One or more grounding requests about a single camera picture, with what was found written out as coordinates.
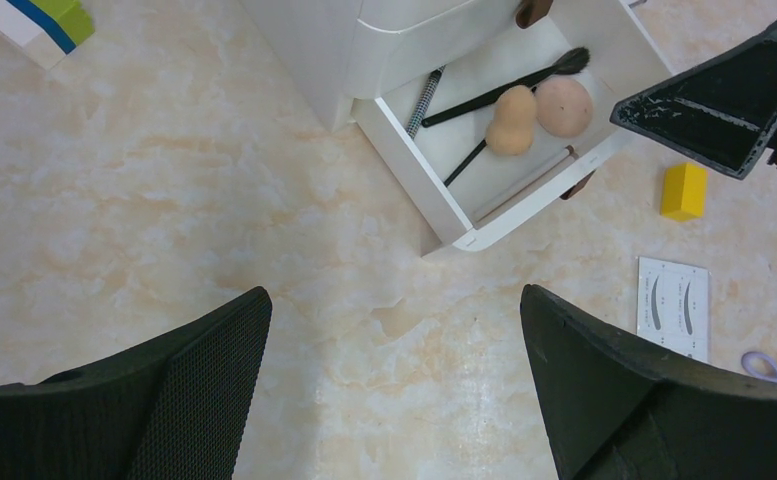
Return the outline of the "white cosmetic pencil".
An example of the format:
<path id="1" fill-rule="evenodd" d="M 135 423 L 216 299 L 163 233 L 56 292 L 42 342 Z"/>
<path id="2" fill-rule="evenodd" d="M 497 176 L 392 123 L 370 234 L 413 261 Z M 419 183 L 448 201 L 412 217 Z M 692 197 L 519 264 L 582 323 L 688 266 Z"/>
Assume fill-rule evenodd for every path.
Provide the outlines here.
<path id="1" fill-rule="evenodd" d="M 507 200 L 518 194 L 522 189 L 532 184 L 534 181 L 541 178 L 553 167 L 557 166 L 562 161 L 571 157 L 575 149 L 572 145 L 567 145 L 564 149 L 557 152 L 550 159 L 546 160 L 540 166 L 536 167 L 530 173 L 524 175 L 518 180 L 513 181 L 505 190 L 495 195 L 493 198 L 487 200 L 481 207 L 478 207 L 472 214 L 474 221 L 481 221 L 486 215 L 496 210 L 500 205 Z"/>

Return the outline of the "white plastic drawer organizer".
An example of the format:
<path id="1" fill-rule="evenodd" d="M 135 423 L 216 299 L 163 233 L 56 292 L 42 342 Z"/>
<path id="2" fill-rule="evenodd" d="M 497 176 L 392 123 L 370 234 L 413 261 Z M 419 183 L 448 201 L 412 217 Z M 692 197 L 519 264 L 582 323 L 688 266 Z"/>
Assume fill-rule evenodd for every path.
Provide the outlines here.
<path id="1" fill-rule="evenodd" d="M 613 107 L 672 70 L 628 1 L 248 1 L 245 9 L 330 130 L 356 122 L 439 238 L 477 252 L 561 198 L 630 140 Z M 519 156 L 481 147 L 484 107 L 431 117 L 584 47 L 594 112 L 573 139 L 538 129 Z"/>

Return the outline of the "peach powder puff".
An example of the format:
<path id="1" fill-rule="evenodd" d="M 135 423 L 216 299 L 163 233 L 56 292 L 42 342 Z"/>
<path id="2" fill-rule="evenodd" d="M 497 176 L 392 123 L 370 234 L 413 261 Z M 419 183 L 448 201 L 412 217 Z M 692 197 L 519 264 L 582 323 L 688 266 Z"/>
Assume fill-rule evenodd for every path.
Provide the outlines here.
<path id="1" fill-rule="evenodd" d="M 554 77 L 535 90 L 537 121 L 549 134 L 574 138 L 589 126 L 593 100 L 586 88 L 570 77 Z"/>

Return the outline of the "black makeup brush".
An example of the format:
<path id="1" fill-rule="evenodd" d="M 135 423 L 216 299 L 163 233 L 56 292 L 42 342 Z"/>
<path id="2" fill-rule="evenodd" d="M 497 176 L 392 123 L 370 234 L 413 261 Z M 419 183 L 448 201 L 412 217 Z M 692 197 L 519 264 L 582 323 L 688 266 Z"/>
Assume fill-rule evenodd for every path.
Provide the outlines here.
<path id="1" fill-rule="evenodd" d="M 425 117 L 421 125 L 426 128 L 432 127 L 494 104 L 502 94 L 517 86 L 531 88 L 551 76 L 578 74 L 587 67 L 590 59 L 591 54 L 588 48 L 573 48 L 559 57 L 552 65 L 496 87 L 447 110 Z"/>

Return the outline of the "silver eyeliner pencil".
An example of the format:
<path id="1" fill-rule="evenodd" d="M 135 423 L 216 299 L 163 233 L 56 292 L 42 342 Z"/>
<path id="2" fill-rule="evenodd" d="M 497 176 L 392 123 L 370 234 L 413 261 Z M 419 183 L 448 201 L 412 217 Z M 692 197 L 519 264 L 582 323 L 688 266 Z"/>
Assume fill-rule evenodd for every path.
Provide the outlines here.
<path id="1" fill-rule="evenodd" d="M 446 66 L 442 65 L 437 70 L 432 71 L 423 85 L 405 128 L 406 133 L 411 139 L 416 137 L 421 128 L 422 121 L 426 117 L 429 105 L 431 104 L 445 68 Z"/>

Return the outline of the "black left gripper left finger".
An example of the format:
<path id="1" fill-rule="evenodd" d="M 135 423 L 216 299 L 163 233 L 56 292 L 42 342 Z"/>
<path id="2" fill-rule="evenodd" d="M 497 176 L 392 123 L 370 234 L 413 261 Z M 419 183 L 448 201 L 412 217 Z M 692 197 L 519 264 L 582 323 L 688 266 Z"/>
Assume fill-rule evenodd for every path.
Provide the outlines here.
<path id="1" fill-rule="evenodd" d="M 0 386 L 0 479 L 228 479 L 272 318 L 256 287 L 32 385 Z"/>

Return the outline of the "beige makeup sponge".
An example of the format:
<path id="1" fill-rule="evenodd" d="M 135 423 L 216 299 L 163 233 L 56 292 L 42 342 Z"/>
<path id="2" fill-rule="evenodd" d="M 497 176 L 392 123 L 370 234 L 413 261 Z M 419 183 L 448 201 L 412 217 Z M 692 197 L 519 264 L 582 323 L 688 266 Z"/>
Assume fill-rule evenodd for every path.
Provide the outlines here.
<path id="1" fill-rule="evenodd" d="M 529 87 L 518 85 L 505 91 L 495 102 L 485 141 L 498 156 L 526 153 L 534 143 L 537 102 Z"/>

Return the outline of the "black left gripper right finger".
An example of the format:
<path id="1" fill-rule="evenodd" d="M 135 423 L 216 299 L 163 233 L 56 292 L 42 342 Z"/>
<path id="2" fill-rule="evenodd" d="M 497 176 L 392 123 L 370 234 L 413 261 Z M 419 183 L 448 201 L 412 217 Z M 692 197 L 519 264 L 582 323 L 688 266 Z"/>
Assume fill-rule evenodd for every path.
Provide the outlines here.
<path id="1" fill-rule="evenodd" d="M 562 479 L 777 479 L 777 383 L 522 291 L 529 365 Z"/>

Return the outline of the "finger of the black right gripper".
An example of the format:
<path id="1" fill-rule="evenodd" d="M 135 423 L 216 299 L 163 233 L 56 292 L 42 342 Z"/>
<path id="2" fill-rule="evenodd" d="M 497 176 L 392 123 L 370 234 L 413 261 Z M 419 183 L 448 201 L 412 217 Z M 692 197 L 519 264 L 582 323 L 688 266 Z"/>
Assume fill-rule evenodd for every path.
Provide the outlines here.
<path id="1" fill-rule="evenodd" d="M 619 101 L 612 124 L 742 180 L 777 167 L 777 20 L 696 67 Z"/>

